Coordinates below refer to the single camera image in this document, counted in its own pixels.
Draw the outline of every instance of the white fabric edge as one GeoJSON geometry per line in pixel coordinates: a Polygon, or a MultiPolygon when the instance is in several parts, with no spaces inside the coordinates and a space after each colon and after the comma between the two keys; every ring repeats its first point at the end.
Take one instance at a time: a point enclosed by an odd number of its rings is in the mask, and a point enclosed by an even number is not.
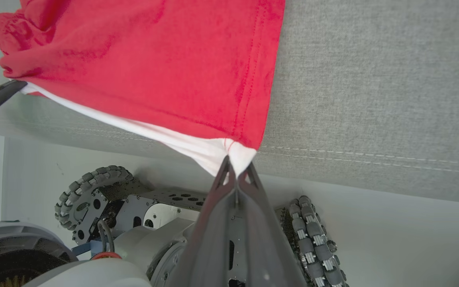
{"type": "Polygon", "coordinates": [[[33,83],[28,82],[21,92],[39,92],[56,103],[85,116],[162,142],[175,151],[189,156],[213,176],[217,175],[222,160],[226,155],[229,155],[231,165],[238,176],[249,166],[257,152],[256,149],[245,147],[240,142],[229,138],[196,138],[157,125],[147,124],[146,122],[113,116],[56,96],[33,83]]]}

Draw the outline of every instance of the red fabric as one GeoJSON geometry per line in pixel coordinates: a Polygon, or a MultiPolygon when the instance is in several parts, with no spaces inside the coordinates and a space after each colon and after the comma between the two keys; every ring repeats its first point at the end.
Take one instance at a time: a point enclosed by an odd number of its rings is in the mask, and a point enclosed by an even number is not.
{"type": "Polygon", "coordinates": [[[21,0],[0,65],[75,103],[258,149],[284,0],[21,0]]]}

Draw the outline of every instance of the gray upholstery fabric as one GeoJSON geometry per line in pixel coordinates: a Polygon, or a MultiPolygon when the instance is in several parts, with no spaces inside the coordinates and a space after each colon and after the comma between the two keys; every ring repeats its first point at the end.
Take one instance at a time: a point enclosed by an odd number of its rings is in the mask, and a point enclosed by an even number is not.
{"type": "MultiPolygon", "coordinates": [[[[260,173],[459,201],[459,1],[286,0],[280,41],[260,173]]],[[[189,160],[32,96],[0,134],[189,160]]]]}

